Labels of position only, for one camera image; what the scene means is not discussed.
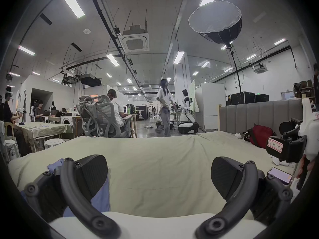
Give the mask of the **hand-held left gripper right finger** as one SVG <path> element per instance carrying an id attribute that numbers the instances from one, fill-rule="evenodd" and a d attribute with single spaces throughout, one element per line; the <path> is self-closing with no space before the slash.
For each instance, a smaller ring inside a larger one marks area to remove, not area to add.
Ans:
<path id="1" fill-rule="evenodd" d="M 293 198 L 289 187 L 277 177 L 265 175 L 252 160 L 240 163 L 229 157 L 216 157 L 211 179 L 226 204 L 196 229 L 197 239 L 224 236 L 249 210 L 255 221 L 268 226 L 285 213 Z"/>

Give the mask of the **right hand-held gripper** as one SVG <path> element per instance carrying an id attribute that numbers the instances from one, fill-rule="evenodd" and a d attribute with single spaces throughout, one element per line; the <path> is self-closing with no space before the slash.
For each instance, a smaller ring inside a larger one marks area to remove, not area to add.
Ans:
<path id="1" fill-rule="evenodd" d="M 319 112 L 312 112 L 311 101 L 305 94 L 302 94 L 302 109 L 303 120 L 291 118 L 282 122 L 279 126 L 282 138 L 271 136 L 266 143 L 267 153 L 280 161 L 302 161 L 298 190 L 302 189 L 310 175 L 319 151 Z"/>

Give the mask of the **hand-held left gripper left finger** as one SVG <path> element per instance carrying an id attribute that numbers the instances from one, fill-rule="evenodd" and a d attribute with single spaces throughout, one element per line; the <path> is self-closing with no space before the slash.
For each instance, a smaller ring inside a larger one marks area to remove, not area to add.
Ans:
<path id="1" fill-rule="evenodd" d="M 41 173 L 24 188 L 24 198 L 47 223 L 76 217 L 100 238 L 116 239 L 119 225 L 103 212 L 109 208 L 108 165 L 102 155 L 68 157 Z"/>

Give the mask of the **person's right hand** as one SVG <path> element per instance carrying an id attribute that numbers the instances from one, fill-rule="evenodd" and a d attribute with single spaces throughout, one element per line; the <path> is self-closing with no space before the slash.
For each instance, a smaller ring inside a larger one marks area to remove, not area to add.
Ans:
<path id="1" fill-rule="evenodd" d="M 315 159 L 313 159 L 312 161 L 310 161 L 307 165 L 306 165 L 306 161 L 309 161 L 306 158 L 306 155 L 303 155 L 303 157 L 301 158 L 299 164 L 298 164 L 298 171 L 297 171 L 297 175 L 295 176 L 295 178 L 300 178 L 301 174 L 304 171 L 311 171 L 313 169 L 313 166 L 315 164 Z"/>

